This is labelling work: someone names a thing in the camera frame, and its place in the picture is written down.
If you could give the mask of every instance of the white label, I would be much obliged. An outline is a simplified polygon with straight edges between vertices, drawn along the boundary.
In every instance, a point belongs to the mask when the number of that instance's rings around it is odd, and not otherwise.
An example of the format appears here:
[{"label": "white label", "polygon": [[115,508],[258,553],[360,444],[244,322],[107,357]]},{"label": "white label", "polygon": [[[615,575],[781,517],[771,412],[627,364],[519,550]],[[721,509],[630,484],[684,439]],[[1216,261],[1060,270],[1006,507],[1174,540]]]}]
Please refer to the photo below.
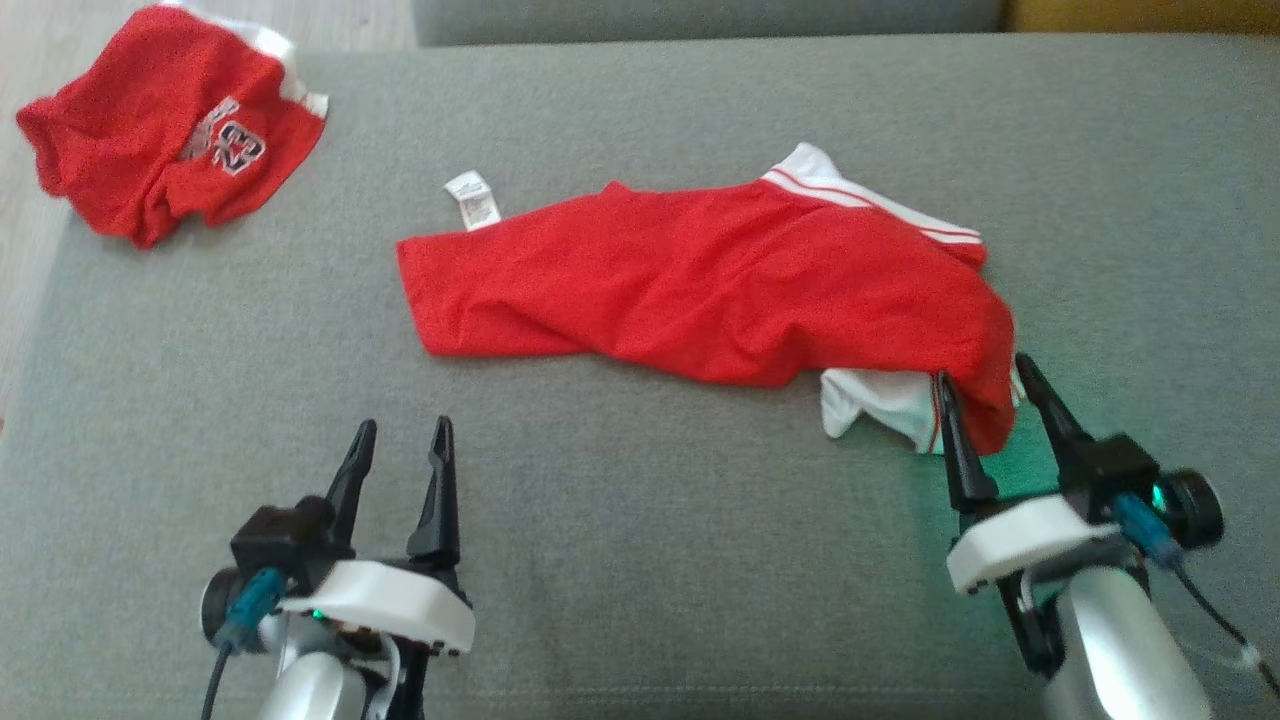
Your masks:
[{"label": "white label", "polygon": [[444,190],[458,201],[462,224],[467,227],[467,231],[484,228],[502,219],[498,204],[493,199],[493,190],[489,188],[489,183],[484,182],[480,173],[467,170],[444,183]]}]

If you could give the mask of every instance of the gray fabric surface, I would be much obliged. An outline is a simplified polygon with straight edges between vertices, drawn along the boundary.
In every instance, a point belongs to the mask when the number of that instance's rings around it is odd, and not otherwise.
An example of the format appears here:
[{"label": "gray fabric surface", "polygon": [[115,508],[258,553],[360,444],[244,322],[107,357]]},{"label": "gray fabric surface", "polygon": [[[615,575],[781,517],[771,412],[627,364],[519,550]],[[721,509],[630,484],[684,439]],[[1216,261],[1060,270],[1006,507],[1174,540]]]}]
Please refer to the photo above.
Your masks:
[{"label": "gray fabric surface", "polygon": [[992,32],[1000,0],[413,0],[419,44]]},{"label": "gray fabric surface", "polygon": [[[986,233],[988,277],[1096,432],[1217,484],[1192,565],[1280,651],[1280,53],[1217,37],[831,38],[303,56],[312,156],[261,210],[150,254],[72,220],[0,438],[5,717],[193,716],[196,628],[260,503],[323,489],[381,423],[356,544],[403,547],[436,414],[460,456],[472,656],[430,716],[1024,719],[992,594],[955,597],[938,459],[869,423],[832,442],[817,377],[703,387],[595,357],[422,352],[393,243],[596,191],[746,181],[797,141]],[[1052,482],[1034,414],[989,462]],[[1179,634],[1226,651],[1170,583]],[[1224,717],[1258,684],[1192,659]],[[232,662],[219,717],[271,662]]]}]

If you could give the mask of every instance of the blue cable connector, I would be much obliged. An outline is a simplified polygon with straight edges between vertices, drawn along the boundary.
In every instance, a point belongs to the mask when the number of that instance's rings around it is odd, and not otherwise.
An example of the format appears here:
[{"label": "blue cable connector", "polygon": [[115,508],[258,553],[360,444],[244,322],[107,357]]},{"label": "blue cable connector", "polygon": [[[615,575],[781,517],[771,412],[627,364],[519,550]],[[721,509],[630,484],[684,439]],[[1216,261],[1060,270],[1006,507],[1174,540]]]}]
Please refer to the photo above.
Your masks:
[{"label": "blue cable connector", "polygon": [[1165,521],[1132,492],[1121,493],[1111,505],[1115,521],[1134,544],[1165,570],[1183,566],[1183,546],[1178,544]]},{"label": "blue cable connector", "polygon": [[227,611],[227,621],[214,634],[214,647],[228,648],[230,655],[243,652],[257,634],[257,624],[275,610],[284,592],[284,575],[279,570],[259,570]]}]

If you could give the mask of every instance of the printed number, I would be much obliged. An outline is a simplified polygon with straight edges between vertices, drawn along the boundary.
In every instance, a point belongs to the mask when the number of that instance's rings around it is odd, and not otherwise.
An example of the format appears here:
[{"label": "printed number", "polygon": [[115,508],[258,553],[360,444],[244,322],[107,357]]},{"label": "printed number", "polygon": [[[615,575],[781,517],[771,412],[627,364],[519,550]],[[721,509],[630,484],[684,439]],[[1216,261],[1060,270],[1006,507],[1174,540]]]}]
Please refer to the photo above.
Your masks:
[{"label": "printed number", "polygon": [[234,176],[250,167],[264,151],[266,145],[256,135],[236,120],[228,120],[214,143],[214,164]]},{"label": "printed number", "polygon": [[200,120],[200,124],[196,126],[195,132],[187,138],[187,145],[182,149],[182,155],[178,159],[191,160],[197,155],[204,155],[205,150],[209,150],[210,137],[214,135],[214,123],[236,110],[239,110],[239,102],[234,97],[223,97],[223,101],[210,110],[205,115],[205,119]]}]

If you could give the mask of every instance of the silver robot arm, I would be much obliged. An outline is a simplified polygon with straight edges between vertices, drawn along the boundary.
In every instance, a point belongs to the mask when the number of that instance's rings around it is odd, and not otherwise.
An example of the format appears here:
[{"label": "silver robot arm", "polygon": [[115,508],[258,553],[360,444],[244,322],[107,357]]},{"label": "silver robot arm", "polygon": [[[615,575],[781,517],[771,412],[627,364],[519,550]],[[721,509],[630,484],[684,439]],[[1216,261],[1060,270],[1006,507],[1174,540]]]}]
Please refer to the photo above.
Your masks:
[{"label": "silver robot arm", "polygon": [[[471,651],[475,615],[454,574],[453,425],[444,416],[436,424],[431,480],[406,556],[362,560],[351,533],[376,429],[361,424],[325,498],[260,507],[232,539],[237,566],[220,570],[201,602],[202,630],[220,651],[206,717],[221,653],[278,653],[260,720],[420,720],[428,661]],[[257,607],[270,614],[260,621],[246,619],[242,605],[262,574],[288,578],[293,589],[264,598]],[[237,621],[256,625],[229,633]]]},{"label": "silver robot arm", "polygon": [[1096,441],[1030,357],[1019,355],[1018,370],[1053,447],[1057,492],[1000,497],[951,380],[934,384],[960,514],[947,556],[956,592],[998,589],[1028,669],[1047,679],[1050,720],[1208,720],[1208,697],[1147,585],[1148,559],[1175,548],[1139,547],[1124,520],[1158,518],[1178,553],[1212,544],[1222,537],[1212,488],[1189,470],[1162,473],[1128,436]]}]

